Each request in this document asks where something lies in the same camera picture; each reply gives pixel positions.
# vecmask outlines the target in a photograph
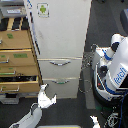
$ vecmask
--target freezer drawer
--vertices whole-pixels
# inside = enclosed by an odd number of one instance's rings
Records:
[[[0,66],[23,65],[35,65],[31,49],[0,51]]]
[[[12,77],[12,76],[23,76],[23,75],[24,76],[38,75],[36,65],[0,67],[0,77]]]
[[[34,81],[0,82],[0,93],[39,92],[38,77]]]
[[[31,48],[28,32],[23,31],[0,31],[0,49],[23,49]]]
[[[57,99],[61,98],[77,98],[79,79],[43,79],[45,84],[49,84],[46,94],[52,98],[57,94]]]
[[[79,77],[82,59],[38,61],[42,78]]]

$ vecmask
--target open drawer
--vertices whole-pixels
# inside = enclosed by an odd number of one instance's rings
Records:
[[[28,78],[26,77],[26,80],[23,80],[23,78],[20,78],[20,80],[14,80],[10,77],[8,78],[8,81],[9,82],[7,82],[7,78],[4,77],[4,80],[0,82],[0,93],[27,93],[39,92],[40,90],[37,76],[33,76],[33,78],[32,76]]]
[[[36,65],[0,67],[0,77],[34,76],[34,75],[38,75]]]
[[[0,49],[22,49],[31,48],[28,32],[2,31],[0,32]]]
[[[27,66],[34,65],[31,49],[0,50],[0,66]]]

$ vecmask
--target blue logo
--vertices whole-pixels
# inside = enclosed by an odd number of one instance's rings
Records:
[[[125,77],[126,70],[124,68],[120,68],[120,72],[117,74],[117,77],[114,78],[114,81],[119,85],[122,79]]]

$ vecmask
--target white refrigerator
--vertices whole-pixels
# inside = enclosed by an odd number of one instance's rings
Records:
[[[76,98],[91,0],[24,0],[46,93]]]

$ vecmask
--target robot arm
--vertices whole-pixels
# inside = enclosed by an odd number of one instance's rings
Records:
[[[90,116],[90,117],[91,117],[91,119],[92,119],[92,121],[94,123],[93,128],[100,128],[100,124],[98,122],[98,118],[96,116]]]
[[[100,67],[104,69],[104,67],[109,68],[111,65],[112,59],[120,42],[124,39],[120,34],[114,34],[111,39],[111,47],[108,47],[107,50],[102,49],[104,56],[100,59]]]
[[[30,112],[9,128],[35,128],[42,117],[42,109],[48,108],[56,103],[56,95],[51,100],[46,96],[46,86],[47,85],[41,85],[41,90],[38,94],[38,103],[32,104]]]

